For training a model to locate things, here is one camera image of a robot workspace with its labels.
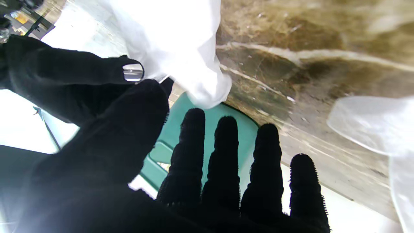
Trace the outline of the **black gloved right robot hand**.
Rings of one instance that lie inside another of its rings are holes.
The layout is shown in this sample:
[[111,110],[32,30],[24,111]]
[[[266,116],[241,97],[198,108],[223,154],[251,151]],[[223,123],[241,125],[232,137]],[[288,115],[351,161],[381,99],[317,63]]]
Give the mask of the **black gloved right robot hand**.
[[65,123],[96,118],[131,86],[124,66],[139,62],[60,49],[40,40],[11,35],[1,44],[2,90],[9,90]]

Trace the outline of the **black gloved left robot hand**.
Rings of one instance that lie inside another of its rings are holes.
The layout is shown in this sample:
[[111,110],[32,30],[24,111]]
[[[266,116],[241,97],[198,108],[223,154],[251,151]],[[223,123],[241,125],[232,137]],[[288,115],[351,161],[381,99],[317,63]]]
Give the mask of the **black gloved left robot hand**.
[[281,147],[273,124],[257,131],[250,183],[240,195],[237,122],[231,116],[220,118],[202,184],[205,112],[199,108],[185,114],[157,197],[130,189],[168,113],[167,95],[156,81],[129,88],[35,167],[15,232],[330,232],[318,174],[306,154],[291,160],[291,212],[282,212]]

